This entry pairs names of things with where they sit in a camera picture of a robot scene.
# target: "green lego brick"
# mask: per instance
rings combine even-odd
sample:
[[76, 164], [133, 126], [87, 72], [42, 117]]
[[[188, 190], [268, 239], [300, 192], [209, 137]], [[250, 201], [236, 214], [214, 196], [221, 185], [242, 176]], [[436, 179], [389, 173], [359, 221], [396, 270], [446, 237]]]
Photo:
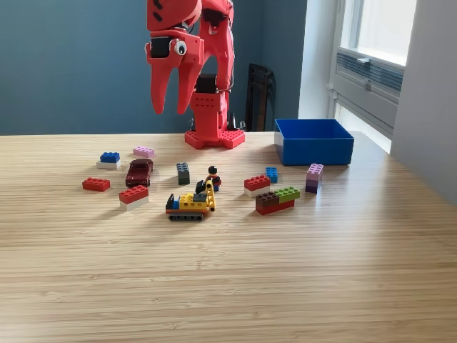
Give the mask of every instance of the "green lego brick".
[[279, 189], [275, 194], [279, 197], [279, 204], [300, 198], [300, 191], [295, 187]]

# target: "toy car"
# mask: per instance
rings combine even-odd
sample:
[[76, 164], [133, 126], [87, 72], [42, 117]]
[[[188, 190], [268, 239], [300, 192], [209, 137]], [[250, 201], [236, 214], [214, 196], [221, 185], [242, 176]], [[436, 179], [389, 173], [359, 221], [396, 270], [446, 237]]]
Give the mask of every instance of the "toy car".
[[130, 162], [130, 169], [126, 177], [126, 186], [151, 186], [151, 173], [154, 163], [150, 159], [135, 159]]

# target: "window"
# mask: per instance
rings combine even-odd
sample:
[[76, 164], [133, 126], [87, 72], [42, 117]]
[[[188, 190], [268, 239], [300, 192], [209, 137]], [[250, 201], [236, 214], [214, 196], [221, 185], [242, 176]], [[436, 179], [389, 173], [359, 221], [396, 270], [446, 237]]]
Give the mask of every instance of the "window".
[[346, 0], [341, 47], [406, 65], [416, 0]]
[[337, 104], [343, 104], [391, 137], [416, 1], [338, 0], [328, 117], [335, 117]]

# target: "white wall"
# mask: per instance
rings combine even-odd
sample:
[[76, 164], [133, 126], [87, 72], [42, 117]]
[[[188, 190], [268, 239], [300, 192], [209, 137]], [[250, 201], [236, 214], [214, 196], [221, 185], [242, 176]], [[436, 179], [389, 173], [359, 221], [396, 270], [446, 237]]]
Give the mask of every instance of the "white wall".
[[454, 204], [456, 17], [456, 0], [418, 0], [391, 152]]
[[338, 0], [308, 0], [301, 69], [301, 119], [326, 118]]

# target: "red robot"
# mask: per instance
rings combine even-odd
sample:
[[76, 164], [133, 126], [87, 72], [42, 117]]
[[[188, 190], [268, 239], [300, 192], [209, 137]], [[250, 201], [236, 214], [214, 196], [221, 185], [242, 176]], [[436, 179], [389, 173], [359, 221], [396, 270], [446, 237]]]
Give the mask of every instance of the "red robot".
[[[185, 140], [196, 149], [224, 146], [232, 149], [245, 141], [234, 118], [227, 123], [229, 93], [233, 86], [233, 3], [230, 0], [148, 0], [147, 23], [151, 43], [146, 59], [151, 65], [151, 98], [157, 114], [164, 111], [171, 70], [179, 71], [178, 113], [188, 105], [194, 111], [194, 129]], [[188, 28], [200, 19], [198, 35]], [[218, 63], [217, 75], [201, 74], [210, 56]]]

